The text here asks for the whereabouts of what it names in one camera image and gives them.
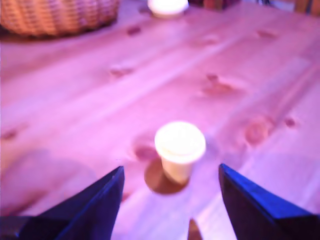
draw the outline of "light wooden surface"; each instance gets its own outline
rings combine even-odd
[[[124,0],[117,24],[80,36],[1,38],[1,214],[39,214],[124,165],[113,240],[185,240],[190,218],[205,240],[234,240],[221,162],[319,213],[320,19],[144,7]],[[173,120],[196,124],[207,152],[160,194],[153,137]]]

